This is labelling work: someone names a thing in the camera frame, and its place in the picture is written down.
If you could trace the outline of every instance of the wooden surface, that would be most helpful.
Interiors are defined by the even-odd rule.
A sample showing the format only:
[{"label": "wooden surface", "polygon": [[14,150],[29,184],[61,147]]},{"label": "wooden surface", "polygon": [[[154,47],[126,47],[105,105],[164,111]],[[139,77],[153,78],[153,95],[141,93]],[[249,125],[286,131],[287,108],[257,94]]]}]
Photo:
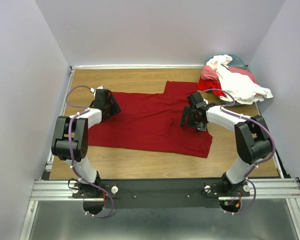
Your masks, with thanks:
[{"label": "wooden surface", "polygon": [[[71,87],[88,85],[96,88],[103,85],[113,92],[163,93],[166,81],[197,82],[200,72],[200,68],[75,70]],[[205,93],[204,98],[209,102],[219,103],[211,93]],[[76,89],[69,97],[72,104],[81,106],[89,106],[92,100],[93,95],[86,88]],[[254,105],[239,106],[231,110],[250,116],[258,114]],[[76,112],[78,108],[67,106],[65,115]],[[213,136],[208,158],[99,146],[89,146],[88,157],[103,179],[221,177],[237,157],[235,136],[213,123],[208,124],[208,130]],[[251,173],[251,176],[262,177],[277,175],[273,160],[261,164]],[[75,175],[69,166],[56,157],[50,179],[68,180],[73,177]]]}]

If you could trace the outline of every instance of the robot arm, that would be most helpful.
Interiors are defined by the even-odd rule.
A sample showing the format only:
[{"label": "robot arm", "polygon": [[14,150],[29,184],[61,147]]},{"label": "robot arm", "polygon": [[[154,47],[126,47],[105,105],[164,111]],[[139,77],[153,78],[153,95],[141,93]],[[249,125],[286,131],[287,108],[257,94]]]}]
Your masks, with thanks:
[{"label": "robot arm", "polygon": [[[268,134],[258,125],[231,115],[233,112],[227,111],[229,114],[215,103],[208,104],[199,92],[195,92],[187,99],[190,106],[184,107],[180,125],[185,125],[187,119],[189,126],[205,131],[208,123],[215,123],[235,133],[238,157],[232,167],[223,174],[221,185],[218,186],[219,191],[224,194],[235,191],[244,184],[246,176],[256,163],[271,153],[272,143]],[[260,115],[245,118],[253,119],[268,129]]]},{"label": "robot arm", "polygon": [[75,116],[59,116],[56,120],[51,151],[70,166],[75,167],[76,172],[87,181],[99,186],[101,179],[98,171],[90,164],[88,152],[88,129],[106,121],[111,116],[121,111],[111,91],[99,87],[93,92],[94,100],[83,114],[73,120],[71,126],[71,144],[74,154],[74,163],[70,154],[69,124]]}]

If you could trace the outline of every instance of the pile of clothes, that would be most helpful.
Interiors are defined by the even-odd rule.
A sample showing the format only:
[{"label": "pile of clothes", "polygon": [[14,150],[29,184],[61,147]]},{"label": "pile of clothes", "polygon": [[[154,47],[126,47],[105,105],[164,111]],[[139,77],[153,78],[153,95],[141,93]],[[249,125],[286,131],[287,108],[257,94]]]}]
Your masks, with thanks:
[{"label": "pile of clothes", "polygon": [[[228,66],[231,61],[229,55],[217,55],[210,59],[202,69],[198,90],[222,89],[231,94],[237,103],[246,105],[273,97],[270,89],[259,86],[249,71]],[[221,91],[215,90],[213,93],[223,101],[232,102]]]}]

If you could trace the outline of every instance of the pink cloth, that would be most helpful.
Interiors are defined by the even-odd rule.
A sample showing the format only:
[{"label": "pink cloth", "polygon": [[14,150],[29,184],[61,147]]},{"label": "pink cloth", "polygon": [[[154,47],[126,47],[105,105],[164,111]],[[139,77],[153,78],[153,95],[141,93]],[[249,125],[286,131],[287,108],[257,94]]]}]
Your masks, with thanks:
[{"label": "pink cloth", "polygon": [[219,77],[216,74],[216,72],[210,66],[207,66],[207,65],[203,66],[203,68],[202,68],[201,78],[203,80],[218,80],[219,81]]}]

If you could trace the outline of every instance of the aluminum frame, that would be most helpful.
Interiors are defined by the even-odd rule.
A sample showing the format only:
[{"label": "aluminum frame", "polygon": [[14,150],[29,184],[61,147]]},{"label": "aluminum frame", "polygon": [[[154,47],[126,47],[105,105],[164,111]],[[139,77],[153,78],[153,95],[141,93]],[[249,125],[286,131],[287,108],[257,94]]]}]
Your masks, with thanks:
[{"label": "aluminum frame", "polygon": [[[64,95],[60,115],[65,113],[66,109],[66,97],[70,91],[71,84],[74,78],[75,69],[140,69],[140,68],[198,68],[199,65],[97,65],[97,66],[74,66],[71,68],[69,75],[69,81]],[[260,110],[257,104],[256,108],[260,114]],[[277,154],[273,156],[274,164],[278,170],[281,178],[263,178],[263,179],[250,179],[256,187],[257,199],[286,199],[288,208],[292,217],[294,227],[297,235],[300,239],[300,181],[298,178],[284,178],[283,171],[278,159]],[[46,161],[46,171],[51,171],[54,156],[51,153],[48,155]],[[253,197],[253,188],[251,184],[249,197],[245,199],[251,199]],[[219,200],[227,200],[229,197],[220,197]],[[33,184],[32,193],[30,196],[29,205],[27,208],[26,216],[22,226],[20,240],[28,240],[31,234],[31,229],[34,224],[37,207],[39,201],[102,201],[101,198],[90,199],[74,199],[72,198],[72,191],[68,188],[68,181],[64,180],[48,180],[48,181],[35,181]]]}]

